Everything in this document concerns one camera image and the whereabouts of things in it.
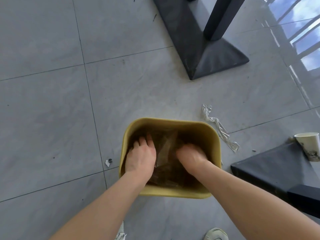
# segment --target forearm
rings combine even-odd
[[[66,223],[50,240],[114,240],[145,182],[125,173],[113,186]]]
[[[320,239],[320,226],[300,211],[209,161],[202,163],[194,176],[218,200],[246,239]]]

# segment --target person's left arm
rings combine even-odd
[[[130,206],[150,179],[156,149],[150,135],[130,149],[125,174],[68,221],[50,240],[114,240]]]

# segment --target white paper cup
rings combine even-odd
[[[320,140],[319,133],[301,133],[294,135],[296,140],[302,146],[308,160],[311,162],[320,162]]]

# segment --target person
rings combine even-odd
[[[154,170],[156,149],[151,136],[146,139],[140,137],[129,150],[125,174],[50,240],[115,239],[127,211]],[[176,154],[187,172],[210,191],[247,240],[320,239],[317,223],[274,195],[216,167],[195,145],[183,145]],[[205,239],[228,237],[214,228]]]

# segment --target white sneaker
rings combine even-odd
[[[229,240],[229,238],[220,228],[213,228],[207,232],[203,240]]]

